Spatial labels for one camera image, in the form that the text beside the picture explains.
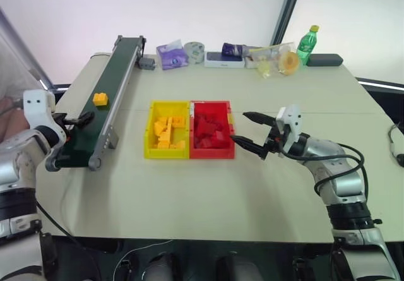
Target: tape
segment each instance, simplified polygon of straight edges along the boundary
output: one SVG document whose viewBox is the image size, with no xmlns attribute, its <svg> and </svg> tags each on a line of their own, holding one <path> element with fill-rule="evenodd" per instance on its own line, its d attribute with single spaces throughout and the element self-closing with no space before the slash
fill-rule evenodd
<svg viewBox="0 0 404 281">
<path fill-rule="evenodd" d="M 184 45 L 189 63 L 201 63 L 205 54 L 205 46 L 200 42 L 188 42 Z"/>
</svg>

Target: bottle cap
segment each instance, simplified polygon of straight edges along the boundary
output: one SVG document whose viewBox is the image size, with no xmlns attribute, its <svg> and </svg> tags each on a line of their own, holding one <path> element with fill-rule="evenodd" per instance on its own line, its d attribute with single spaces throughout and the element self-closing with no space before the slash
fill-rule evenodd
<svg viewBox="0 0 404 281">
<path fill-rule="evenodd" d="M 310 32 L 318 32 L 319 26 L 318 25 L 312 25 L 310 28 Z"/>
</svg>

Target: plastic bin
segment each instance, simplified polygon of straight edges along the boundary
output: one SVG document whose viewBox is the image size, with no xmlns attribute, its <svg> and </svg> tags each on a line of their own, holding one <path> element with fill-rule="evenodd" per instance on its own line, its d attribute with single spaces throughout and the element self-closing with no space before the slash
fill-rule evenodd
<svg viewBox="0 0 404 281">
<path fill-rule="evenodd" d="M 189 101 L 153 101 L 150 106 L 145 133 L 145 158 L 188 159 L 189 158 Z M 184 117 L 184 128 L 172 128 L 170 144 L 185 141 L 184 148 L 157 148 L 158 136 L 155 135 L 155 122 L 160 117 Z"/>
<path fill-rule="evenodd" d="M 234 142 L 230 135 L 234 135 L 233 117 L 229 101 L 191 101 L 189 111 L 189 158 L 191 159 L 233 159 Z M 198 130 L 201 120 L 203 129 Z M 219 129 L 211 124 L 219 124 Z M 216 132 L 220 135 L 223 145 L 209 146 Z M 201 140 L 207 137 L 206 144 Z"/>
</svg>

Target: green bottle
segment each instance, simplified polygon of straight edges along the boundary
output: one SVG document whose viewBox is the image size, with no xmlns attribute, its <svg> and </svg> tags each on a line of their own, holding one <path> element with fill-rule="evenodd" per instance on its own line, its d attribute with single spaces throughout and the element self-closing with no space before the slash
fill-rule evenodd
<svg viewBox="0 0 404 281">
<path fill-rule="evenodd" d="M 300 40 L 299 46 L 297 48 L 297 55 L 299 56 L 303 65 L 306 65 L 307 60 L 309 60 L 309 56 L 317 43 L 318 28 L 318 25 L 312 25 L 310 28 L 310 32 L 304 35 L 302 40 Z"/>
</svg>

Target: table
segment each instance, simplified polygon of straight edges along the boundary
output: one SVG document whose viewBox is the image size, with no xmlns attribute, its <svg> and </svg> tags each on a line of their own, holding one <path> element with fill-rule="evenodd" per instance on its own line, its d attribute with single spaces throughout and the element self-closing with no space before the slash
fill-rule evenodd
<svg viewBox="0 0 404 281">
<path fill-rule="evenodd" d="M 88 62 L 57 105 L 76 117 L 107 63 Z M 365 155 L 369 208 L 387 241 L 404 240 L 404 169 L 389 154 L 389 117 L 344 67 L 302 68 L 262 79 L 253 69 L 134 70 L 115 127 L 120 137 L 98 172 L 37 172 L 37 198 L 75 236 L 229 241 L 332 242 L 326 208 L 309 171 L 237 147 L 235 160 L 147 160 L 143 135 L 151 100 L 230 100 L 238 135 L 263 143 L 269 127 L 244 111 L 275 114 L 296 103 L 302 130 Z M 404 137 L 394 132 L 398 149 Z M 44 230 L 60 234 L 44 219 Z"/>
</svg>

